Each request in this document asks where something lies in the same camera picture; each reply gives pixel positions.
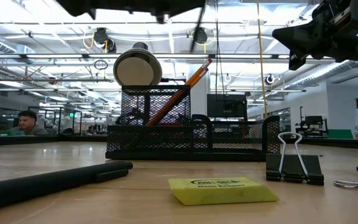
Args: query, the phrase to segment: computer monitor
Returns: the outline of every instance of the computer monitor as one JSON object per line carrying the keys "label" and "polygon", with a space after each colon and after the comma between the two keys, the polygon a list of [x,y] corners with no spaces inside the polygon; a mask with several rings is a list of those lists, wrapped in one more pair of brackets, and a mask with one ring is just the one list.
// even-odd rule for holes
{"label": "computer monitor", "polygon": [[306,125],[322,125],[323,124],[323,116],[307,116],[305,118]]}
{"label": "computer monitor", "polygon": [[208,94],[207,116],[247,120],[247,98],[245,95]]}

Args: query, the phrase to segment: yellow eraser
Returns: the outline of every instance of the yellow eraser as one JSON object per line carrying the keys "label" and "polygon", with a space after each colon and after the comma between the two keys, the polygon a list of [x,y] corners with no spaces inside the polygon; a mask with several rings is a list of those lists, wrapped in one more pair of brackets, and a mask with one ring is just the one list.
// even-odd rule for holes
{"label": "yellow eraser", "polygon": [[275,202],[277,196],[266,186],[245,177],[170,179],[174,196],[184,205]]}

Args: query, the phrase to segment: wooden table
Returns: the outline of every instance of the wooden table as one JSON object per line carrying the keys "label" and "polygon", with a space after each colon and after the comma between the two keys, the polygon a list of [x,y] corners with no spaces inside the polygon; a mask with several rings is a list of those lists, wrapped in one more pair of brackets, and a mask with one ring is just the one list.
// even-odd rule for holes
{"label": "wooden table", "polygon": [[[101,142],[0,146],[0,180],[106,162]],[[265,164],[133,161],[127,177],[0,209],[3,223],[358,223],[358,190],[333,186],[358,181],[358,149],[301,145],[319,154],[325,186],[267,182]],[[170,178],[248,177],[280,200],[187,207],[171,193]]]}

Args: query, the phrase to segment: mesh desk organizer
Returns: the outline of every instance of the mesh desk organizer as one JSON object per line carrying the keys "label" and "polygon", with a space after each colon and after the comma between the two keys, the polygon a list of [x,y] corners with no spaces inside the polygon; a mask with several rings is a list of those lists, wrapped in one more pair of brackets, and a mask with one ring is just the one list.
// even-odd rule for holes
{"label": "mesh desk organizer", "polygon": [[[146,126],[178,90],[182,98]],[[280,153],[280,118],[211,121],[190,111],[188,86],[123,86],[121,125],[108,126],[107,159],[264,162]]]}

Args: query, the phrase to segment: white column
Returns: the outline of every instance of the white column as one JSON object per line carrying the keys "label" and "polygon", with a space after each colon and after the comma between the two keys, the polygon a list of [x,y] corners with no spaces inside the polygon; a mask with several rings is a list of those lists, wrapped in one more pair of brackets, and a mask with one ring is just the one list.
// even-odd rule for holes
{"label": "white column", "polygon": [[[201,65],[189,65],[187,79],[189,79]],[[190,91],[191,97],[191,114],[206,115],[206,94],[209,93],[209,72],[198,81]]]}

